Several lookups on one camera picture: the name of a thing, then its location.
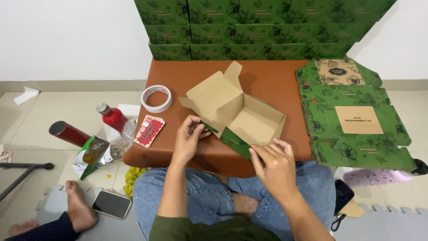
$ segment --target green sleeve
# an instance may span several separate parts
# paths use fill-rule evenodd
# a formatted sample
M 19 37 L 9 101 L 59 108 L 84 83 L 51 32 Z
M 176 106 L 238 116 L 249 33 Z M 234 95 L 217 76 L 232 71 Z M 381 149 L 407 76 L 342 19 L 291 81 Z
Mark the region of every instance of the green sleeve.
M 161 217 L 156 215 L 149 241 L 191 241 L 192 221 L 185 217 Z

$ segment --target brown leather ottoman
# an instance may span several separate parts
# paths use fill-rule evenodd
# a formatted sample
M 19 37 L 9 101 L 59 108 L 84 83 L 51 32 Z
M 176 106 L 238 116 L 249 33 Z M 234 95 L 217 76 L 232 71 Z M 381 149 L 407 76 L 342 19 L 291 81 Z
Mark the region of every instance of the brown leather ottoman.
M 181 106 L 177 97 L 186 97 L 186 92 L 216 71 L 224 72 L 232 61 L 154 61 L 150 66 L 147 87 L 160 84 L 169 88 L 172 105 L 162 113 L 153 114 L 141 106 L 137 131 L 146 114 L 163 118 L 165 126 L 156 136 L 150 148 L 137 143 L 123 156 L 123 162 L 134 167 L 168 167 L 174 150 L 175 134 L 191 109 Z M 308 60 L 289 61 L 238 61 L 243 67 L 239 80 L 245 93 L 266 101 L 267 104 L 286 115 L 281 140 L 293 146 L 296 161 L 312 160 L 309 136 L 300 103 L 295 70 Z M 164 96 L 152 96 L 151 105 L 165 101 Z M 188 167 L 220 173 L 232 177 L 255 176 L 252 163 L 223 144 L 212 135 L 199 142 L 195 157 Z

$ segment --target person's left hand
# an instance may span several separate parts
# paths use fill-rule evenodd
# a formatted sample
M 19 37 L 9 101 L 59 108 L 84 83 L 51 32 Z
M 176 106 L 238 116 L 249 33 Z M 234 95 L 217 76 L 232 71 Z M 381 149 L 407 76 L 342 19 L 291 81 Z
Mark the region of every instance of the person's left hand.
M 171 164 L 185 166 L 195 155 L 199 139 L 211 134 L 204 124 L 199 124 L 200 120 L 199 116 L 189 115 L 178 128 Z

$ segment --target hand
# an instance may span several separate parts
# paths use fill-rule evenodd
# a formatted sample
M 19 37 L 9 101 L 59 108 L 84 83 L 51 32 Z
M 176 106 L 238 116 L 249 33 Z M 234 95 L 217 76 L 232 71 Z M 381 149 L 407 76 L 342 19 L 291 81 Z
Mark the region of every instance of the hand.
M 185 166 L 195 155 L 199 139 L 211 134 L 199 121 L 198 116 L 189 115 L 178 128 L 171 164 Z
M 253 144 L 249 150 L 257 177 L 281 204 L 299 194 L 296 186 L 296 162 L 290 144 L 278 139 L 273 141 L 280 147 L 275 144 L 263 147 Z M 266 167 L 263 167 L 257 154 L 263 159 Z

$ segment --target kraft cardboard box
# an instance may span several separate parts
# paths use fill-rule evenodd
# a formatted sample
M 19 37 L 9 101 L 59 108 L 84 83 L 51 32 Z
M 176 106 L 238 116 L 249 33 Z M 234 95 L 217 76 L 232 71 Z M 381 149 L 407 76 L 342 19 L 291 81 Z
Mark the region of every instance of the kraft cardboard box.
M 186 0 L 134 0 L 144 24 L 189 24 Z
M 279 138 L 285 115 L 242 91 L 241 69 L 233 61 L 224 74 L 217 71 L 178 100 L 194 110 L 221 141 L 251 160 L 250 145 L 266 145 Z
M 395 146 L 408 146 L 412 143 L 392 105 L 308 103 L 304 109 L 312 140 L 333 142 L 342 136 L 361 139 L 374 136 Z
M 144 25 L 151 44 L 191 44 L 189 24 Z
M 190 61 L 190 45 L 181 44 L 151 44 L 150 51 L 155 60 Z
M 377 22 L 397 0 L 345 0 L 334 17 L 336 23 Z
M 273 44 L 282 24 L 237 24 L 235 44 Z
M 405 147 L 391 145 L 385 138 L 341 138 L 336 142 L 312 141 L 318 165 L 367 169 L 416 171 L 417 165 Z
M 229 60 L 230 44 L 192 44 L 192 60 Z
M 239 24 L 282 24 L 291 0 L 241 0 Z
M 276 43 L 318 43 L 321 24 L 283 24 Z
M 239 0 L 188 0 L 192 24 L 236 24 Z
M 232 44 L 235 24 L 191 24 L 193 44 Z
M 384 88 L 370 85 L 299 85 L 302 102 L 327 103 L 344 106 L 389 105 L 388 94 Z
M 232 44 L 231 60 L 267 60 L 271 44 Z
M 310 48 L 307 44 L 272 44 L 268 60 L 305 60 L 309 59 Z
M 331 23 L 345 0 L 293 0 L 286 23 Z
M 343 58 L 354 43 L 314 43 L 310 44 L 312 58 Z
M 375 23 L 330 23 L 321 24 L 320 43 L 359 42 Z
M 296 70 L 298 84 L 366 84 L 382 86 L 379 75 L 351 58 L 316 59 Z

